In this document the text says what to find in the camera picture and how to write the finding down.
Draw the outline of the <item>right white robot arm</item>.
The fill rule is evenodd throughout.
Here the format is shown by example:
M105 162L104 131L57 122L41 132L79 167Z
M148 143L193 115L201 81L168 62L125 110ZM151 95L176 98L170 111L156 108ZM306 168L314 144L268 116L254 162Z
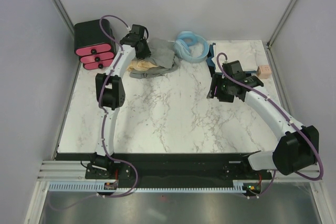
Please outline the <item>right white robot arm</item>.
M318 163L319 132L294 119L267 93L264 83L243 71L238 60L224 63L222 73L214 73L207 98L232 103L235 98L249 105L266 122L278 144L273 151L247 155L240 172L248 179L260 170L277 170L283 175L298 173Z

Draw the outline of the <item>yellow t shirt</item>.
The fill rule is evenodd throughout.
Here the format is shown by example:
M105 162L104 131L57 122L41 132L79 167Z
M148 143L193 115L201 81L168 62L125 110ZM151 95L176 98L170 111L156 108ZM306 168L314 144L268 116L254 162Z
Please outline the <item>yellow t shirt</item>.
M153 64L150 61L146 60L132 60L131 63L129 64L127 70L128 71L148 71L149 69L152 68L157 68L158 66L156 64Z

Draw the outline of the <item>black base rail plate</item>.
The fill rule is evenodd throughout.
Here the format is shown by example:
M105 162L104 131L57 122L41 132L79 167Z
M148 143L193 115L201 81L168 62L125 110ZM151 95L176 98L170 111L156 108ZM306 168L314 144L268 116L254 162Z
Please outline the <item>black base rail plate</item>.
M57 161L90 162L94 153L57 154ZM234 180L269 180L266 170L246 165L245 153L115 153L116 179L122 186L230 186Z

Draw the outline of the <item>black pink drawer box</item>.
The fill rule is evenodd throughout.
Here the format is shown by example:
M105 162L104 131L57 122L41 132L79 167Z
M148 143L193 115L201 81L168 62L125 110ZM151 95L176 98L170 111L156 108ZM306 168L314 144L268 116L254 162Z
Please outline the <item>black pink drawer box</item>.
M98 19L74 25L74 53L86 70L110 66L116 56L116 45L110 22Z

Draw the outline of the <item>grey t shirt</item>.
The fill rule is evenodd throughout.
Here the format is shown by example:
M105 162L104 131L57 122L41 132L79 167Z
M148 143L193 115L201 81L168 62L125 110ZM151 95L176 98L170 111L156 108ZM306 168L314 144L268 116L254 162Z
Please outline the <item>grey t shirt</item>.
M179 59L173 50L173 42L152 38L149 40L149 49L151 56L145 59L134 60L146 60L157 65L157 68L149 69L148 71L129 71L129 76L135 79L154 78L160 77L167 73L171 73L178 69Z

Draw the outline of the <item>pink cube power strip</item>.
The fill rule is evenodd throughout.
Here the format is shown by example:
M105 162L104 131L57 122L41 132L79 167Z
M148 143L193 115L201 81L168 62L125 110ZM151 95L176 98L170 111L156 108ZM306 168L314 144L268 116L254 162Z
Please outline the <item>pink cube power strip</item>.
M259 79L268 79L272 75L271 67L269 65L259 65L257 69L257 77Z

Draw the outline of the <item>light blue headphones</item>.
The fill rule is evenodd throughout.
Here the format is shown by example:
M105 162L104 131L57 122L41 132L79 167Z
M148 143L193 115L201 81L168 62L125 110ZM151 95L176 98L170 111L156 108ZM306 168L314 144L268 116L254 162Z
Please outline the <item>light blue headphones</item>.
M194 57L192 56L191 47L198 44L203 46L203 51L201 55ZM176 40L173 43L173 49L178 58L189 63L200 63L207 58L209 44L202 36L195 34L192 31L182 31L177 35Z

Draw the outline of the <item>white blue folded t shirt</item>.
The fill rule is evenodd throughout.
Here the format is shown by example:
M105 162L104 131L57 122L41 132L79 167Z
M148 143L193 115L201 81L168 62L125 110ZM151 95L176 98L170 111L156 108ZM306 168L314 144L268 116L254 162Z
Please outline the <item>white blue folded t shirt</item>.
M212 43L209 48L210 56L206 59L211 75L221 72L216 61L217 55L221 52L225 53L227 58L220 56L220 63L238 60L244 71L255 73L258 68L256 55L259 43L261 43L260 40L229 40Z

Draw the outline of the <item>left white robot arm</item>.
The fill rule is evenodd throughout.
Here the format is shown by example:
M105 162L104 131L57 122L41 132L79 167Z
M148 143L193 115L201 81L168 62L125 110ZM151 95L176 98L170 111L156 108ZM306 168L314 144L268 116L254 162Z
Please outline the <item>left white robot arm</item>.
M120 108L125 102L122 77L134 58L150 55L147 43L148 30L133 24L129 33L120 40L118 55L104 74L95 77L98 106L103 110L100 140L96 152L86 166L86 179L116 179L114 161L114 132Z

